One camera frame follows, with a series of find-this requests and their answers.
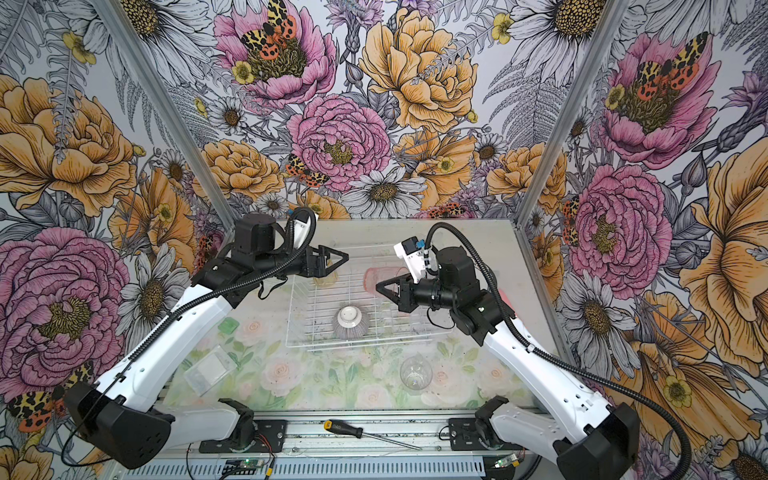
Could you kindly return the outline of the pink glass cup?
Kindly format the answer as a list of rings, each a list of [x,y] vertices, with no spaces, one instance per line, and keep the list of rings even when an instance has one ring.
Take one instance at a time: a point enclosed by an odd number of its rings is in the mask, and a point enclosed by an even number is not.
[[[376,293],[376,285],[391,278],[410,274],[406,267],[372,267],[368,268],[363,276],[363,288],[370,294]]]

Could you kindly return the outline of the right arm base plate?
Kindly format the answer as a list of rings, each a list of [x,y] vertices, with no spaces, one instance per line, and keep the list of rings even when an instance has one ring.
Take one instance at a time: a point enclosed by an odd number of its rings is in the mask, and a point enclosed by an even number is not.
[[[511,450],[513,445],[493,437],[476,418],[449,418],[448,442],[452,451],[499,451]]]

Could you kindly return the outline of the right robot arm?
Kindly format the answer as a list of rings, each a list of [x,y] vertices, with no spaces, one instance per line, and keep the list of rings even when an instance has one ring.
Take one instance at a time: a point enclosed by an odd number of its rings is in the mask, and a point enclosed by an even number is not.
[[[445,309],[455,326],[492,353],[543,404],[545,415],[497,399],[477,411],[488,440],[518,444],[557,465],[566,479],[620,479],[634,465],[640,437],[637,414],[612,406],[597,391],[544,359],[538,342],[501,298],[494,279],[480,281],[462,247],[446,247],[429,258],[421,241],[394,246],[407,273],[381,281],[378,293],[411,313],[424,306]]]

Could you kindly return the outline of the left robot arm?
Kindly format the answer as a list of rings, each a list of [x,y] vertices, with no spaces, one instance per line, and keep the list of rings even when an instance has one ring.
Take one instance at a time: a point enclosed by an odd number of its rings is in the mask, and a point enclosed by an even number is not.
[[[251,447],[254,413],[238,401],[167,412],[155,404],[198,342],[251,291],[271,278],[325,278],[348,261],[345,252],[312,246],[317,226],[308,207],[294,209],[285,225],[258,213],[238,220],[233,241],[193,276],[179,302],[135,348],[94,383],[79,381],[67,390],[64,405],[74,423],[70,438],[80,438],[128,469],[178,445]]]

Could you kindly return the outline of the clear glass cup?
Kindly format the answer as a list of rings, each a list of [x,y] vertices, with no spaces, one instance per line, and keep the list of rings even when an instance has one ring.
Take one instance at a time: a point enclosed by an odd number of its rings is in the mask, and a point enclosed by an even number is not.
[[[402,384],[412,391],[426,389],[433,379],[432,366],[421,354],[406,358],[400,366],[399,374]]]

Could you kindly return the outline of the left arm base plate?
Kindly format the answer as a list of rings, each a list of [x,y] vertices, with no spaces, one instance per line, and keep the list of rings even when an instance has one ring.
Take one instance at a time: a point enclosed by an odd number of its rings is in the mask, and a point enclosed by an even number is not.
[[[203,454],[281,453],[287,426],[285,420],[254,420],[249,426],[237,427],[227,439],[201,442],[198,449]]]

